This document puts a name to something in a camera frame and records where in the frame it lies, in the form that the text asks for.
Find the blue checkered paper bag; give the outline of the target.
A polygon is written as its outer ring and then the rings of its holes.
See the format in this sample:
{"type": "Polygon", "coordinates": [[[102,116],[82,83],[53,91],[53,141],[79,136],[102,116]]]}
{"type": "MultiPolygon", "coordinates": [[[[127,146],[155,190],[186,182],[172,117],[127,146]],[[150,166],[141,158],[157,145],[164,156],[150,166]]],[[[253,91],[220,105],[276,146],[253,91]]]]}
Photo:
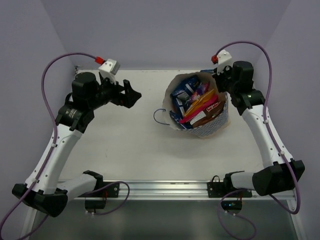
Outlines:
{"type": "Polygon", "coordinates": [[[192,135],[195,135],[199,138],[210,138],[213,135],[215,135],[218,131],[225,129],[229,123],[229,102],[228,102],[228,96],[227,94],[222,93],[220,95],[221,99],[225,100],[223,111],[217,118],[207,122],[206,124],[203,124],[201,126],[198,126],[196,128],[192,129],[184,129],[181,128],[176,124],[176,122],[170,117],[170,111],[173,111],[173,105],[171,100],[171,93],[172,91],[178,86],[178,84],[193,75],[197,75],[199,79],[204,83],[209,83],[209,89],[217,90],[217,85],[215,79],[212,77],[212,74],[210,72],[190,72],[190,73],[181,73],[176,75],[171,82],[168,84],[165,92],[164,92],[164,98],[162,101],[162,106],[158,110],[161,111],[162,121],[159,123],[161,125],[169,126],[171,129],[175,131],[182,131],[186,133],[190,133],[192,135]]]}

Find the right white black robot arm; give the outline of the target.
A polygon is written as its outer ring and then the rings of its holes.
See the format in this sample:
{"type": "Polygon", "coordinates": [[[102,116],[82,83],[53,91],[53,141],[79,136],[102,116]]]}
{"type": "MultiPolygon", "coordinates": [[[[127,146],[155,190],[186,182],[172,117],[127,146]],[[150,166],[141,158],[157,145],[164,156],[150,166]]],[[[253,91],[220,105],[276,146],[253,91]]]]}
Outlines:
{"type": "Polygon", "coordinates": [[[235,196],[241,189],[260,196],[294,190],[305,171],[283,145],[272,123],[262,92],[254,89],[253,65],[248,61],[215,59],[213,78],[219,91],[229,93],[232,105],[248,125],[258,146],[263,169],[258,172],[235,171],[223,179],[223,192],[235,196]]]}

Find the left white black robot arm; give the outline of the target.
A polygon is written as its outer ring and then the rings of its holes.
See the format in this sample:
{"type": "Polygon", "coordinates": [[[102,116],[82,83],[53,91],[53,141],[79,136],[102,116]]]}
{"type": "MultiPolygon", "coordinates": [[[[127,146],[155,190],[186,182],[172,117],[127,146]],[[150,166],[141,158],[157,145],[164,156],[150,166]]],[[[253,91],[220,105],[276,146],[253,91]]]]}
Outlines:
{"type": "Polygon", "coordinates": [[[86,170],[79,177],[58,183],[61,172],[78,140],[94,119],[94,111],[108,103],[131,108],[142,97],[128,80],[112,82],[92,72],[82,72],[71,83],[53,121],[53,132],[39,163],[24,183],[17,183],[12,194],[23,203],[50,217],[57,217],[68,202],[80,196],[99,196],[104,190],[103,176],[86,170]]]}

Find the blue Doritos chip bag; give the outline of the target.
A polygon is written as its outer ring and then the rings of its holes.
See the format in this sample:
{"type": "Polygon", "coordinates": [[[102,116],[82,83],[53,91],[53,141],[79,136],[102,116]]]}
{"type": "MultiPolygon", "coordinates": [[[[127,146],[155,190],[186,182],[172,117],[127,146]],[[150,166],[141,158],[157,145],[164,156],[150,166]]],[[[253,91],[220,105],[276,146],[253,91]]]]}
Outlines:
{"type": "Polygon", "coordinates": [[[192,75],[182,80],[170,95],[182,101],[187,101],[193,95],[200,83],[199,77],[197,75],[192,75]]]}

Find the purple Fox's candy bag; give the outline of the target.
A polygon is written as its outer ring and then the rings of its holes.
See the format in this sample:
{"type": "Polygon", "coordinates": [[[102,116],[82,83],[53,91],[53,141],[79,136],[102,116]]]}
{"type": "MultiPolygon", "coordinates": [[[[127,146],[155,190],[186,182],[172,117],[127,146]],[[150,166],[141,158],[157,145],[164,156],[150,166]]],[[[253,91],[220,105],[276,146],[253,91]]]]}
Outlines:
{"type": "Polygon", "coordinates": [[[200,83],[199,86],[196,88],[190,99],[194,102],[198,100],[200,97],[202,97],[209,88],[210,84],[209,83],[200,83]]]}

